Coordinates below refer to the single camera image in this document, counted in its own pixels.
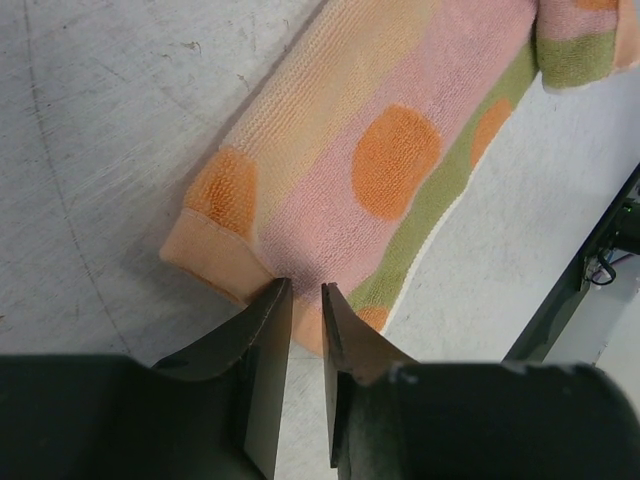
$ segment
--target pink stripe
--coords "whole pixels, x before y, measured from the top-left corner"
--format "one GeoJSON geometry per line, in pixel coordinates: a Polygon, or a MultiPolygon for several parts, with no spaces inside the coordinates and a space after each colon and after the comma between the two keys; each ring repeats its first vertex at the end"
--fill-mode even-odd
{"type": "Polygon", "coordinates": [[[443,2],[417,49],[323,152],[260,236],[265,260],[293,279],[298,294],[317,305],[322,282],[338,282],[349,294],[376,270],[398,227],[365,211],[352,191],[352,154],[369,125],[390,104],[416,108],[441,132],[446,151],[529,39],[535,4],[443,2]]]}
{"type": "Polygon", "coordinates": [[[540,0],[536,30],[541,38],[571,40],[610,32],[618,23],[617,10],[585,10],[566,0],[540,0]]]}

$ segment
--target table surface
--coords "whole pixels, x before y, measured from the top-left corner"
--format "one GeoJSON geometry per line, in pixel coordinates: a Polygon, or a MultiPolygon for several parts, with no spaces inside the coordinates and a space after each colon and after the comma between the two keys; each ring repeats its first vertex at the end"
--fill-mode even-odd
{"type": "MultiPolygon", "coordinates": [[[[150,364],[234,314],[157,252],[318,3],[0,3],[0,352],[150,364]]],[[[638,162],[639,80],[567,97],[534,84],[433,239],[392,341],[423,360],[506,353],[638,162]]],[[[291,347],[277,478],[335,478],[322,375],[291,347]]]]}

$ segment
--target yellow stripe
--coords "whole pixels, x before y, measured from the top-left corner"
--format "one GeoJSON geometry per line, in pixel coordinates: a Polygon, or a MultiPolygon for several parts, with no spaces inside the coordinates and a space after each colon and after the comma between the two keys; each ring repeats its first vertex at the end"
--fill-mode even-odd
{"type": "Polygon", "coordinates": [[[225,140],[258,166],[258,230],[417,46],[439,2],[331,0],[323,9],[225,140]]]}

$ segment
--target striped towel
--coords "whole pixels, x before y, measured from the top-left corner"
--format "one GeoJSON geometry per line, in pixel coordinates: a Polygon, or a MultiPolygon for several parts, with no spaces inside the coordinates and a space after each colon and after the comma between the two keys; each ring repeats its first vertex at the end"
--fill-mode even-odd
{"type": "Polygon", "coordinates": [[[329,0],[189,188],[163,259],[240,304],[293,279],[381,331],[538,70],[565,91],[640,59],[633,0],[329,0]]]}

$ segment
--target green stripe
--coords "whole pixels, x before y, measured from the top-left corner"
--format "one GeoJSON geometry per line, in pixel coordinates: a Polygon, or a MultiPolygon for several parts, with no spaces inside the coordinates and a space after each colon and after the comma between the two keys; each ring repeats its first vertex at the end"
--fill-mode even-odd
{"type": "Polygon", "coordinates": [[[482,115],[500,98],[516,105],[535,78],[537,67],[531,44],[525,45],[476,109],[435,172],[422,185],[408,216],[391,239],[378,269],[348,296],[357,311],[368,306],[391,308],[407,272],[427,236],[471,175],[473,133],[482,115]]]}
{"type": "Polygon", "coordinates": [[[570,88],[605,78],[612,70],[615,39],[615,31],[562,41],[538,38],[542,81],[549,87],[570,88]]]}

